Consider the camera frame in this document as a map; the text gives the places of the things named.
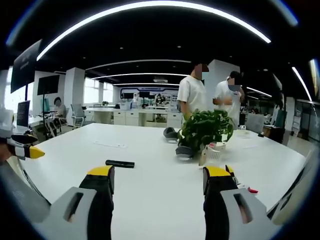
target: cable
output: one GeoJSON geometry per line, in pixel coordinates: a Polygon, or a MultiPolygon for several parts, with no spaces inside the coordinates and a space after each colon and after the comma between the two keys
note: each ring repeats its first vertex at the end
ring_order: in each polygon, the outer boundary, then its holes
{"type": "Polygon", "coordinates": [[[36,187],[36,185],[34,184],[34,182],[29,178],[25,168],[22,166],[21,162],[20,162],[20,159],[19,157],[17,157],[18,159],[18,165],[19,165],[19,168],[22,172],[22,175],[25,177],[25,179],[27,180],[27,182],[29,183],[30,187],[38,194],[40,195],[41,197],[43,197],[47,202],[48,204],[51,205],[51,203],[45,198],[45,196],[42,195],[42,193],[38,190],[38,188],[36,187]]]}

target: white pillar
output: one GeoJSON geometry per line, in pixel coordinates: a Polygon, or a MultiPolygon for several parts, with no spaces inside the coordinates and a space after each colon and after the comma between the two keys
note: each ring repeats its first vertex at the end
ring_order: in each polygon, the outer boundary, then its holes
{"type": "Polygon", "coordinates": [[[64,82],[64,105],[70,108],[66,116],[68,125],[73,125],[71,104],[84,103],[85,70],[72,68],[66,71],[64,82]]]}
{"type": "Polygon", "coordinates": [[[214,59],[209,63],[208,68],[208,79],[204,80],[204,86],[206,89],[206,104],[208,110],[213,111],[216,106],[212,103],[212,99],[214,98],[218,83],[225,81],[232,71],[240,72],[240,67],[214,59]]]}
{"type": "Polygon", "coordinates": [[[0,71],[0,105],[5,105],[5,92],[7,86],[8,70],[0,71]]]}
{"type": "Polygon", "coordinates": [[[102,103],[104,100],[104,83],[99,82],[99,103],[102,103]]]}

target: computer monitor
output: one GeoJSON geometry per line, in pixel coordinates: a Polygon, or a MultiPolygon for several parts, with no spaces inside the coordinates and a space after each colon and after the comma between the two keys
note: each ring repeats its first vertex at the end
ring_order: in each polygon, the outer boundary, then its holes
{"type": "Polygon", "coordinates": [[[56,94],[58,92],[59,77],[60,75],[53,75],[39,78],[37,94],[56,94]]]}
{"type": "Polygon", "coordinates": [[[29,126],[29,107],[30,101],[22,101],[18,103],[18,112],[16,114],[17,126],[29,126]]]}
{"type": "Polygon", "coordinates": [[[134,94],[133,93],[124,93],[123,98],[124,99],[134,99],[134,94]]]}
{"type": "Polygon", "coordinates": [[[43,100],[41,99],[41,110],[42,112],[50,112],[50,105],[49,105],[48,98],[44,99],[44,104],[43,104],[43,100]]]}
{"type": "Polygon", "coordinates": [[[35,68],[41,40],[26,49],[13,62],[11,93],[35,81],[35,68]]]}
{"type": "Polygon", "coordinates": [[[150,97],[150,92],[149,91],[140,91],[139,92],[139,97],[140,98],[149,98],[150,97]]]}

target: red object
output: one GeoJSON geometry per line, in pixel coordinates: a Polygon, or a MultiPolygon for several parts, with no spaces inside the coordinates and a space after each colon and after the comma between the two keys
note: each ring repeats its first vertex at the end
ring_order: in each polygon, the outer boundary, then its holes
{"type": "Polygon", "coordinates": [[[254,190],[254,189],[251,189],[250,187],[248,187],[248,191],[252,194],[257,194],[258,191],[257,190],[254,190]]]}

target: ceiling light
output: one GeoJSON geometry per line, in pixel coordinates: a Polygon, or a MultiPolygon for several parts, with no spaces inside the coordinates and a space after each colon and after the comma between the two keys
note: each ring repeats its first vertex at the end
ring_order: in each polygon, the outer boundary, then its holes
{"type": "Polygon", "coordinates": [[[249,98],[253,98],[253,99],[258,99],[258,100],[259,100],[259,98],[254,97],[254,96],[249,96],[249,95],[247,95],[247,97],[249,97],[249,98]]]}
{"type": "Polygon", "coordinates": [[[174,59],[141,59],[141,60],[130,60],[130,61],[118,61],[118,62],[112,62],[112,63],[107,63],[99,66],[93,66],[89,67],[86,69],[91,70],[91,69],[97,69],[97,68],[102,68],[110,65],[117,65],[117,64],[129,64],[129,63],[139,63],[139,62],[179,62],[179,63],[186,63],[190,64],[191,61],[186,61],[186,60],[174,60],[174,59]]]}
{"type": "Polygon", "coordinates": [[[309,91],[308,91],[308,88],[307,88],[304,80],[303,80],[302,77],[300,76],[298,70],[297,70],[294,66],[292,67],[292,70],[294,71],[294,73],[295,73],[295,75],[298,77],[298,79],[300,80],[300,82],[301,82],[301,84],[302,84],[302,86],[303,86],[306,94],[308,95],[308,98],[309,98],[310,102],[312,102],[312,98],[311,98],[311,96],[310,96],[310,93],[309,93],[309,91]]]}
{"type": "Polygon", "coordinates": [[[131,75],[171,75],[171,76],[182,76],[182,77],[189,76],[187,74],[177,74],[177,73],[144,72],[144,73],[125,73],[125,74],[115,74],[115,75],[108,75],[108,76],[98,76],[98,77],[94,77],[92,79],[102,79],[102,78],[111,78],[111,77],[119,77],[119,76],[131,76],[131,75]]]}
{"type": "Polygon", "coordinates": [[[54,71],[54,73],[56,73],[56,74],[66,74],[65,71],[54,71]]]}
{"type": "Polygon", "coordinates": [[[272,96],[271,96],[270,94],[267,94],[267,93],[265,93],[265,92],[263,92],[263,91],[259,91],[259,90],[256,90],[256,89],[254,89],[254,88],[248,87],[248,86],[247,86],[246,88],[249,89],[249,90],[255,91],[255,92],[257,92],[257,93],[266,95],[266,96],[268,96],[269,98],[272,98],[272,96]]]}
{"type": "Polygon", "coordinates": [[[196,3],[191,3],[191,2],[183,2],[183,1],[161,1],[161,0],[160,1],[158,1],[158,0],[157,1],[142,1],[142,2],[130,3],[130,4],[122,5],[122,6],[117,6],[117,7],[99,12],[95,15],[92,15],[92,16],[78,22],[77,24],[73,25],[72,27],[70,27],[69,29],[64,31],[58,37],[56,37],[52,42],[50,42],[49,45],[47,45],[42,50],[42,52],[40,52],[40,54],[38,55],[36,60],[39,61],[54,45],[56,45],[63,38],[65,38],[66,36],[71,34],[73,31],[75,31],[75,30],[81,28],[82,26],[84,26],[88,23],[91,23],[97,19],[100,19],[102,17],[108,16],[111,14],[119,13],[119,12],[122,12],[125,10],[145,8],[145,7],[159,7],[159,6],[189,8],[189,9],[196,9],[196,10],[204,11],[207,13],[212,13],[212,14],[218,15],[220,17],[226,18],[236,24],[241,25],[242,27],[248,29],[249,31],[251,31],[252,33],[257,35],[258,37],[260,37],[266,43],[268,43],[268,44],[271,43],[271,40],[269,38],[267,38],[262,32],[260,32],[259,30],[257,30],[253,26],[251,26],[250,24],[246,23],[245,21],[243,21],[243,20],[241,20],[241,19],[239,19],[229,13],[215,9],[213,7],[208,7],[208,6],[204,6],[201,4],[196,4],[196,3]]]}
{"type": "Polygon", "coordinates": [[[113,84],[113,86],[127,86],[127,85],[169,85],[169,86],[179,86],[179,84],[173,83],[117,83],[113,84]]]}
{"type": "Polygon", "coordinates": [[[286,4],[281,0],[269,0],[273,5],[279,10],[285,20],[290,24],[292,27],[298,25],[298,20],[292,10],[290,10],[286,4]]]}

